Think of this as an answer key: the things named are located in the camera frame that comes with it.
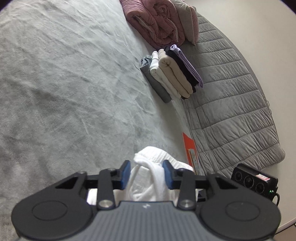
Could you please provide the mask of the white pants garment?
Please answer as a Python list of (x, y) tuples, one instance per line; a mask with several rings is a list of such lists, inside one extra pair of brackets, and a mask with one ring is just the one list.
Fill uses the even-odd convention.
[(148, 146), (134, 155), (134, 168), (131, 170), (125, 190), (114, 190), (115, 204), (121, 201), (178, 202), (179, 190), (170, 190), (165, 183), (165, 172), (162, 167), (168, 160), (175, 169), (184, 168), (193, 171), (193, 167), (173, 158), (166, 151)]

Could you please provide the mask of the orange red booklet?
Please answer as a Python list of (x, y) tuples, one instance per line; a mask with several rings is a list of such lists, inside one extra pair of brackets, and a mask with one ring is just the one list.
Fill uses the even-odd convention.
[(199, 161), (198, 151), (193, 139), (182, 133), (184, 147), (187, 155), (188, 164), (193, 168), (195, 174), (204, 175), (202, 165)]

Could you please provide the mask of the grey quilted headboard cover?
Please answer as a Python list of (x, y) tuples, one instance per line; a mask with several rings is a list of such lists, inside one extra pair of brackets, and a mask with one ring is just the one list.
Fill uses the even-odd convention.
[(183, 101), (201, 173), (230, 177), (238, 164), (262, 170), (285, 152), (268, 100), (235, 45), (205, 17), (198, 16), (199, 41), (181, 50), (203, 80)]

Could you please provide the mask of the grey bed sheet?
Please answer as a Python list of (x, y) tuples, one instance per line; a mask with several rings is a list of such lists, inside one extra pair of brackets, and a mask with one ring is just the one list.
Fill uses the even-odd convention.
[(1, 10), (1, 240), (11, 211), (75, 173), (117, 168), (147, 146), (187, 160), (179, 100), (140, 71), (152, 47), (119, 1), (11, 1)]

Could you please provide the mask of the black folded garment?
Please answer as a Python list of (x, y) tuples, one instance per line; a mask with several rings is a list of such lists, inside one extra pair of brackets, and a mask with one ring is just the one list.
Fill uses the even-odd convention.
[(186, 80), (191, 84), (193, 93), (196, 92), (196, 86), (198, 86), (197, 80), (191, 75), (191, 73), (187, 70), (186, 66), (182, 62), (182, 60), (173, 52), (170, 50), (170, 47), (165, 47), (165, 52), (168, 56), (173, 58), (175, 62), (177, 63), (178, 67), (186, 77)]

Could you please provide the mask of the lavender folded garment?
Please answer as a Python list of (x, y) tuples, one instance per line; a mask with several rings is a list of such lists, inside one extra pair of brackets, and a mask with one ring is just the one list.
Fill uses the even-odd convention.
[(197, 80), (199, 87), (203, 88), (204, 82), (203, 82), (201, 76), (199, 75), (197, 70), (193, 67), (193, 65), (190, 63), (190, 61), (187, 59), (187, 57), (182, 52), (182, 50), (176, 44), (171, 45), (170, 50), (173, 51), (182, 60), (182, 62), (186, 66), (187, 70)]

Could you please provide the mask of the beige folded garment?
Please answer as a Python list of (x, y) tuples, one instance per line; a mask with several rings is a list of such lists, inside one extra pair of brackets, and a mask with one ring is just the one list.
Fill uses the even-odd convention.
[(182, 97), (189, 98), (193, 93), (192, 85), (182, 73), (177, 62), (172, 57), (168, 56), (164, 49), (159, 49), (158, 55), (159, 67), (168, 81), (170, 81)]

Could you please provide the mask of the white folded garment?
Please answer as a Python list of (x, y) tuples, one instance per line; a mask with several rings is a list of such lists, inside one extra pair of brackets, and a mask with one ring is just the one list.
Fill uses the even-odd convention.
[(159, 54), (157, 51), (152, 52), (152, 60), (149, 66), (149, 73), (156, 81), (158, 81), (162, 87), (170, 95), (171, 99), (180, 99), (181, 95), (170, 83), (166, 75), (163, 73), (162, 69), (159, 67)]

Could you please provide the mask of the dark grey folded sweater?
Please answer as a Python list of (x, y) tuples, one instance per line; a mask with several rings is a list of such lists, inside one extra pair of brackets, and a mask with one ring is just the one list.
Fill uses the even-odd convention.
[(154, 89), (154, 91), (158, 94), (158, 96), (162, 99), (163, 102), (169, 103), (171, 101), (171, 97), (165, 88), (157, 81), (149, 72), (149, 67), (152, 62), (152, 56), (146, 55), (140, 61), (140, 70), (147, 78), (149, 84)]

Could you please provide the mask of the pink folded quilt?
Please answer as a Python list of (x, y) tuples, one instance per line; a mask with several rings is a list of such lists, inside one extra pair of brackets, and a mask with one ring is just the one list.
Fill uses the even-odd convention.
[(171, 1), (120, 1), (126, 20), (155, 49), (185, 41), (178, 12)]

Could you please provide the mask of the grey pink-edged pillow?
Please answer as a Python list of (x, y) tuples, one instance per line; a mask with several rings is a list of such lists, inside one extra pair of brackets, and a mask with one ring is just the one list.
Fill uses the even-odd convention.
[(196, 9), (182, 0), (171, 1), (175, 6), (186, 39), (196, 45), (199, 37), (199, 25)]

